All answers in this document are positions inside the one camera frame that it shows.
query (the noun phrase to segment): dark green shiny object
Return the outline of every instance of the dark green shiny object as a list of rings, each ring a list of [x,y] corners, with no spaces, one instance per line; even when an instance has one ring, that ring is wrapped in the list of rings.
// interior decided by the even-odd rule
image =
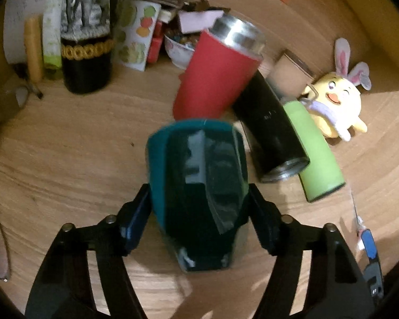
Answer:
[[[241,134],[225,122],[185,120],[156,132],[147,148],[154,212],[181,268],[229,267],[248,221]]]

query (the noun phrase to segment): green cup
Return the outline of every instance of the green cup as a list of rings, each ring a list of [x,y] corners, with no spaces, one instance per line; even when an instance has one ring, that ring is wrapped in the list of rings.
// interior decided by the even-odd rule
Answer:
[[[300,172],[300,180],[307,201],[314,202],[334,193],[346,182],[334,154],[303,104],[292,100],[283,106],[310,159],[310,164]]]

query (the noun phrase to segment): red cup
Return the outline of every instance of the red cup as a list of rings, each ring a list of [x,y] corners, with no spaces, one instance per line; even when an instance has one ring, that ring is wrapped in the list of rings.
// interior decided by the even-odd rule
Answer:
[[[203,31],[174,101],[174,119],[219,118],[256,73],[263,46],[255,26],[231,15]]]

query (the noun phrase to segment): stuffed animal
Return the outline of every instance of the stuffed animal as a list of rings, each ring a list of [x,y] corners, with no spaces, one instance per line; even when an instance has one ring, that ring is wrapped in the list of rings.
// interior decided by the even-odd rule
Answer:
[[[340,137],[349,141],[350,127],[365,133],[366,124],[359,118],[361,110],[360,92],[355,86],[362,84],[366,90],[371,89],[369,67],[358,63],[348,74],[350,46],[344,38],[335,42],[336,72],[328,73],[313,86],[318,97],[312,101],[315,93],[308,86],[303,94],[308,94],[302,103],[307,107],[322,134],[327,138]]]

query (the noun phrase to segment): bunny ear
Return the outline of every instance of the bunny ear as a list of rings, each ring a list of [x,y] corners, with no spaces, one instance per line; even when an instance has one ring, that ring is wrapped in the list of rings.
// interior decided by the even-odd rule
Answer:
[[[350,46],[347,39],[339,38],[335,41],[334,57],[336,73],[347,76],[350,59]]]
[[[369,67],[364,62],[358,63],[350,71],[349,75],[347,76],[347,79],[349,79],[349,81],[355,86],[358,86],[362,82],[364,82],[364,83],[369,82],[368,85],[365,85],[366,87],[369,86],[369,88],[366,88],[365,86],[364,86],[364,88],[366,88],[367,90],[371,89],[371,82],[369,80]]]

